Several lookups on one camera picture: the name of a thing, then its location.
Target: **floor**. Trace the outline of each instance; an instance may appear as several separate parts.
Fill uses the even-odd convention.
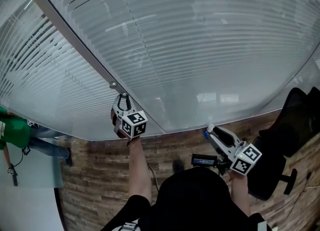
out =
[[[268,128],[278,114],[274,112],[223,127],[236,133],[240,139],[247,138],[252,142],[258,131]],[[99,231],[128,199],[129,149],[123,140],[89,142],[62,137],[59,143],[71,147],[73,153],[73,167],[61,164],[64,188],[60,190],[60,197],[68,231]],[[320,188],[308,188],[302,192],[288,217],[304,187],[320,185],[319,144],[320,136],[317,135],[287,160],[284,174],[290,175],[293,168],[298,171],[290,195],[283,194],[286,183],[280,181],[268,201],[250,196],[252,213],[260,212],[272,228],[306,231],[320,218]],[[216,155],[204,139],[202,129],[145,138],[142,145],[159,184],[173,174],[173,160],[180,158],[188,169],[192,167],[192,153]],[[312,174],[307,181],[308,172]],[[229,176],[226,174],[223,179],[228,181]],[[157,191],[154,185],[152,195],[155,201]]]

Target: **glass wall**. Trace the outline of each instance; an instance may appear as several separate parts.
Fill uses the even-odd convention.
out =
[[[303,90],[306,94],[310,92],[312,87],[320,89],[320,49],[315,51],[312,58],[298,74],[261,110],[261,114],[280,109],[284,105],[289,92],[295,87]]]
[[[118,93],[85,61],[34,0],[0,0],[0,104],[88,140],[117,138]],[[152,124],[147,134],[159,134]]]
[[[320,42],[319,0],[50,1],[166,132],[260,113]]]

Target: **office chair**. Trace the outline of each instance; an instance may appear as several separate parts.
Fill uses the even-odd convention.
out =
[[[320,91],[313,87],[308,95],[293,88],[273,125],[259,131],[253,144],[262,156],[248,173],[249,193],[260,199],[268,200],[278,182],[287,182],[285,195],[294,187],[297,170],[291,176],[283,175],[286,157],[293,156],[311,138],[320,132]]]

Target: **shoe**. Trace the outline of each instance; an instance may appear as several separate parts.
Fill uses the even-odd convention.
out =
[[[67,149],[68,149],[68,151],[69,151],[69,157],[68,157],[67,159],[65,159],[65,163],[66,163],[66,165],[68,165],[69,167],[71,167],[71,166],[72,166],[71,150],[70,150],[69,147],[68,147]]]
[[[180,159],[174,160],[172,163],[172,169],[174,173],[181,173],[185,170],[185,164]]]

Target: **black and white marker cube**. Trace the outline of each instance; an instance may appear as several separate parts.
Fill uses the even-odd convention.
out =
[[[250,144],[235,157],[230,169],[246,176],[261,156],[262,153],[254,145]]]
[[[122,116],[121,129],[133,139],[146,132],[147,121],[144,111],[134,112]]]
[[[10,175],[14,174],[14,170],[13,169],[6,169],[6,172]]]

